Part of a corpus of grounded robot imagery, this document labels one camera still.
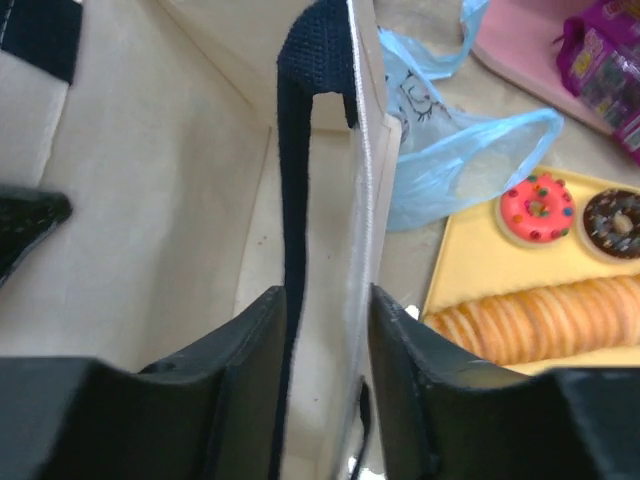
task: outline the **chocolate donut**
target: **chocolate donut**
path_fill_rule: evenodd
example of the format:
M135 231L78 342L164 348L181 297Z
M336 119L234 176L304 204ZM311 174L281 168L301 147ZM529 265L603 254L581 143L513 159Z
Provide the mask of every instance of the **chocolate donut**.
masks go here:
M640 195L610 189L585 206L582 215L587 246L616 260L640 258Z

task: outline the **navy blue strap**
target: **navy blue strap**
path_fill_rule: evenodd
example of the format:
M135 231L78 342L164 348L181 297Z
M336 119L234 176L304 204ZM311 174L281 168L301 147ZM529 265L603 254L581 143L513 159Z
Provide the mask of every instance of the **navy blue strap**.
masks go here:
M0 49L71 84L81 24L74 0L0 0Z
M270 480L277 480L280 475L291 361L307 276L311 110L314 95L327 92L342 94L347 124L353 127L357 121L357 106L346 0L319 0L307 8L293 24L278 57L287 338L280 375Z

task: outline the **snack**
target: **snack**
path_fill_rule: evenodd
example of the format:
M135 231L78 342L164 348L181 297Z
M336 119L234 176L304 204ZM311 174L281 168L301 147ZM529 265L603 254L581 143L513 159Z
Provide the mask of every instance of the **snack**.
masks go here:
M496 201L496 221L514 243L548 246L566 236L573 224L575 203L562 179L550 173L529 175Z
M463 302L423 323L498 365L640 343L640 275L584 280Z
M596 0L563 27L562 84L614 130L640 164L640 3Z
M580 238L599 258L620 262L640 258L640 195L610 189L594 196L581 216Z

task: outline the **pink packaging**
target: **pink packaging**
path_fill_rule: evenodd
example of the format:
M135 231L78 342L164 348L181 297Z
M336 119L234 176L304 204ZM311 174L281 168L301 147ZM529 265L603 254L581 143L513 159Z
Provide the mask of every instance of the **pink packaging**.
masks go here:
M598 0L564 22L562 84L640 165L640 0Z

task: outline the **pink frosted donut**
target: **pink frosted donut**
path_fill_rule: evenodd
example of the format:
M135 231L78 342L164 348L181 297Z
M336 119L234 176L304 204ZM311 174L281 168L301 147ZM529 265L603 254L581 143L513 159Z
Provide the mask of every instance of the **pink frosted donut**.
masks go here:
M550 173L529 175L496 202L500 229L527 247L547 246L566 236L575 210L564 180L554 180Z

